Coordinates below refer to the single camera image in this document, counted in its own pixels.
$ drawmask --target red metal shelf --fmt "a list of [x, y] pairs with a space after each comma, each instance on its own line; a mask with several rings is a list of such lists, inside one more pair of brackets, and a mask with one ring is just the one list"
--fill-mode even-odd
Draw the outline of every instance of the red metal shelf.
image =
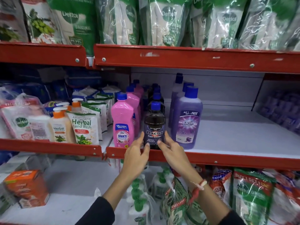
[[85, 67], [85, 48], [79, 45], [0, 42], [0, 62]]
[[[107, 158], [124, 159], [125, 148], [107, 147]], [[251, 168], [300, 170], [300, 159], [185, 152], [191, 163]], [[166, 162], [161, 150], [150, 150], [149, 161]]]
[[300, 53], [95, 44], [95, 64], [127, 67], [300, 73]]
[[47, 143], [0, 139], [0, 150], [103, 157], [101, 146], [99, 145], [78, 145], [55, 142]]

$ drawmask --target green plant illustration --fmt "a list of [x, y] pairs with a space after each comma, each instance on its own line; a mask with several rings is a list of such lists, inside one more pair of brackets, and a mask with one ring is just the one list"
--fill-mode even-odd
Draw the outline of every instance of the green plant illustration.
[[76, 138], [77, 138], [77, 144], [80, 144], [80, 145], [91, 145], [92, 144], [91, 139], [86, 139], [85, 136], [83, 136], [83, 135], [81, 135], [81, 136], [76, 135]]
[[55, 30], [44, 23], [44, 21], [51, 21], [47, 18], [38, 18], [38, 13], [32, 9], [29, 13], [30, 23], [32, 26], [33, 37], [38, 38], [42, 33], [51, 35]]
[[55, 138], [56, 138], [55, 139], [56, 142], [60, 142], [61, 143], [61, 142], [66, 141], [66, 139], [64, 137], [62, 137], [62, 136], [55, 136]]
[[3, 26], [0, 26], [0, 41], [11, 41], [11, 40], [19, 41], [20, 38], [18, 34], [16, 34], [10, 26], [8, 26], [7, 24], [3, 24]]

